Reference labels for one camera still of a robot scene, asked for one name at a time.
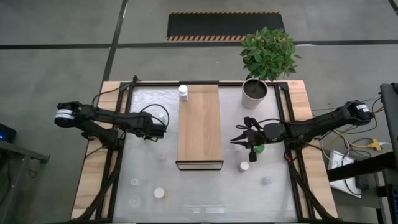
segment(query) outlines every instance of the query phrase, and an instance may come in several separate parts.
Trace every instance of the gray floor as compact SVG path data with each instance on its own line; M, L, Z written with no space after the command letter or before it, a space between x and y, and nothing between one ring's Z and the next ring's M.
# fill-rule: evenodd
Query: gray floor
M0 44L110 43L120 5L121 0L0 0ZM280 11L295 40L398 39L398 17L387 0L130 0L119 42L165 42L173 11ZM239 47L119 49L109 79L242 80L247 72L239 52ZM398 45L305 46L297 52L303 59L290 79L305 80L313 109L372 98L380 84L398 82ZM78 130L54 125L53 117L58 102L90 102L107 57L108 49L0 50L0 123L18 130L16 144L51 154L45 166L32 163L39 175L26 178L16 223L69 219L86 141ZM384 114L377 120L374 131L347 138L389 142ZM333 148L344 151L340 142ZM374 209L364 207L369 200L333 194L344 220L377 221Z

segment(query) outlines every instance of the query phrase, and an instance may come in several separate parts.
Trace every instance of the wooden board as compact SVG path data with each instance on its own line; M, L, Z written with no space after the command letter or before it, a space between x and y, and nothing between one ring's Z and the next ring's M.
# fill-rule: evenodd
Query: wooden board
M220 82L237 82L242 83L241 80L234 81L220 81ZM303 80L284 80L289 84L290 99L292 101L294 116L296 120L306 120L312 118L312 112L310 107L310 102L308 100L307 91L305 89ZM115 89L119 86L120 82L104 82L102 91L108 91ZM112 110L116 106L118 94L117 92L108 93L101 96L99 100L99 106ZM94 142L89 143L87 153L96 149ZM104 169L104 162L106 158L105 151L98 151L98 154L94 158L87 159L84 163L83 170L81 173L80 183L78 192L76 194L75 204L73 206L71 218L76 218L81 214L87 206L94 199L95 195L98 193L100 188L102 173ZM335 207L335 202L331 194L331 188L329 185L328 176L326 173L326 168L323 163L322 153L312 147L307 147L303 150L303 158L305 163L305 170L307 172L308 182L311 191L314 193L319 202L324 206L324 208L334 217L337 217L337 211ZM300 201L303 207L304 217L308 217L308 212L306 211L305 196L302 191L299 192Z
M180 101L177 160L220 161L221 151L218 86L189 85L188 101Z

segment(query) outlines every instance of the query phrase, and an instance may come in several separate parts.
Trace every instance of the yellow connector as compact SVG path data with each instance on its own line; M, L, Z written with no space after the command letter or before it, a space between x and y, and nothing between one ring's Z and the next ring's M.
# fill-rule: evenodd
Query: yellow connector
M372 143L369 144L368 146L369 148L374 149L376 151L380 151L382 149L377 139L372 139Z

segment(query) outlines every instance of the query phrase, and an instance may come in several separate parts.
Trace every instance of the white power strip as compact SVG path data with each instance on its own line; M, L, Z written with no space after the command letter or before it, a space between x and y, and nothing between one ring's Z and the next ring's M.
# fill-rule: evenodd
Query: white power strip
M341 162L343 162L343 165L347 165L350 163L353 163L354 160L350 157L344 157L344 161L343 160L343 156L344 154L337 152L337 151L330 151L330 160L329 160L329 166L328 169L334 169L337 167L341 166ZM346 192L347 194L350 195L354 195L355 197L361 198L361 192L362 190L357 188L355 186L355 177L346 179L347 181L347 185L349 187L349 190L351 190L352 192L354 192L355 194L352 194L348 189L346 184L344 183L344 180L337 180L337 181L333 181L330 182L330 186L333 187L334 189L338 189L340 191Z

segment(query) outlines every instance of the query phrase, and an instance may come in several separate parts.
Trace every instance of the transparent tabletop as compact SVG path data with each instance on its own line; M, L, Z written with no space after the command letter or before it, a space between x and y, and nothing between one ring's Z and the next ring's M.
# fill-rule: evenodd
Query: transparent tabletop
M220 171L180 171L178 151L177 87L135 88L131 111L158 103L169 111L170 124L163 139L144 141L127 134L113 222L293 222L297 221L284 144L268 144L257 162L249 149L229 143L239 136L244 116L257 120L279 118L275 89L254 110L241 106L241 87L219 87L221 147ZM162 108L146 110L154 116ZM240 172L238 165L249 162ZM157 198L156 188L165 196Z

